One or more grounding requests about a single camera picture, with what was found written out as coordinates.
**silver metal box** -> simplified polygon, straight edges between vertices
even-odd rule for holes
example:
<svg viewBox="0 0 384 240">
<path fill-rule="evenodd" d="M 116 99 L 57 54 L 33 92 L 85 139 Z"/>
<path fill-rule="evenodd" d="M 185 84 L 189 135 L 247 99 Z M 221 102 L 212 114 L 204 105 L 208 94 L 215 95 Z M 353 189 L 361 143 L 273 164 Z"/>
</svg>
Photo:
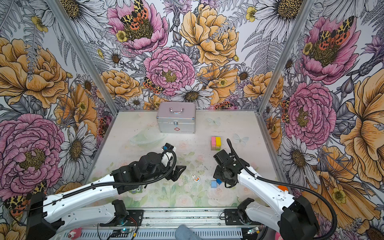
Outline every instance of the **silver metal box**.
<svg viewBox="0 0 384 240">
<path fill-rule="evenodd" d="M 195 133 L 196 105 L 184 102 L 162 102 L 157 112 L 161 132 Z"/>
</svg>

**gray fabric object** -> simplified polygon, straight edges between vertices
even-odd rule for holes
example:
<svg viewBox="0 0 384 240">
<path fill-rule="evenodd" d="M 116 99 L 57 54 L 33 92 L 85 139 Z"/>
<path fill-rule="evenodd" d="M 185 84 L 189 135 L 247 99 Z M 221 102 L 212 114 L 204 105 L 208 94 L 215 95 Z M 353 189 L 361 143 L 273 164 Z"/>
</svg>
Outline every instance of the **gray fabric object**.
<svg viewBox="0 0 384 240">
<path fill-rule="evenodd" d="M 180 225 L 175 232 L 176 240 L 202 240 L 185 225 Z"/>
</svg>

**tabletop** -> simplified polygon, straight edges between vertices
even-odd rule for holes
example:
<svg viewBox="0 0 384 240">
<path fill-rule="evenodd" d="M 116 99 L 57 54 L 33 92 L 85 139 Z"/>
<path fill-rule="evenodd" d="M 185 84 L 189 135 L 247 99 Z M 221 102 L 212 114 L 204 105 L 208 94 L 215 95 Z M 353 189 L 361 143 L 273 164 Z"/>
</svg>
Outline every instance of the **tabletop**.
<svg viewBox="0 0 384 240">
<path fill-rule="evenodd" d="M 257 172 L 265 178 L 277 179 L 253 111 L 197 111 L 195 134 L 161 134 L 156 114 L 155 111 L 118 114 L 88 183 L 138 161 L 148 152 L 160 153 L 167 142 L 176 147 L 176 164 L 186 165 L 186 170 L 176 182 L 162 179 L 93 205 L 120 199 L 126 207 L 236 207 L 248 197 L 262 203 L 240 184 L 230 189 L 225 188 L 224 183 L 211 188 L 217 166 L 213 156 L 218 152 L 211 150 L 212 136 L 221 137 L 221 149 L 228 153 L 226 139 L 229 138 L 237 154 Z M 195 182 L 192 175 L 199 176 L 200 180 Z"/>
</svg>

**wall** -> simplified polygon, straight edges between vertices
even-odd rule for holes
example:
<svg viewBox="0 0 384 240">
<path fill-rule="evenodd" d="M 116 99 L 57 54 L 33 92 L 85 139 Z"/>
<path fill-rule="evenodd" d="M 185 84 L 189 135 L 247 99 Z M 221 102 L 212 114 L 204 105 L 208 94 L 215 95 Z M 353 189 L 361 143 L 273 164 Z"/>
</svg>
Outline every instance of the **wall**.
<svg viewBox="0 0 384 240">
<path fill-rule="evenodd" d="M 253 109 L 302 0 L 142 0 L 137 10 L 133 0 L 61 2 L 92 60 L 108 65 L 102 78 L 118 108 L 188 101 L 199 109 Z M 132 19 L 139 9 L 142 17 Z"/>
<path fill-rule="evenodd" d="M 0 238 L 20 240 L 11 209 L 81 186 L 112 116 L 45 2 L 0 5 Z"/>
<path fill-rule="evenodd" d="M 331 239 L 384 237 L 383 10 L 381 0 L 316 1 L 281 72 L 282 98 L 263 112 L 288 181 L 334 207 Z M 295 195 L 310 200 L 327 232 L 326 205 Z"/>
</svg>

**metal handle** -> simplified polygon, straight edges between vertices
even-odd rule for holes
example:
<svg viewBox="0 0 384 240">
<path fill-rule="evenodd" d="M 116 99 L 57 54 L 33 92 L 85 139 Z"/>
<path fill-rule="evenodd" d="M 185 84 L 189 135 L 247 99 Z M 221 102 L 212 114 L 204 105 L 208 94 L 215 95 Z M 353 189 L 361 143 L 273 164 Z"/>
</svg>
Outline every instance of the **metal handle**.
<svg viewBox="0 0 384 240">
<path fill-rule="evenodd" d="M 182 111 L 184 111 L 184 108 L 182 108 L 180 112 L 173 112 L 173 111 L 172 111 L 172 108 L 169 108 L 169 111 L 170 111 L 171 113 L 174 113 L 174 114 L 179 114 L 179 113 L 181 113 Z"/>
</svg>

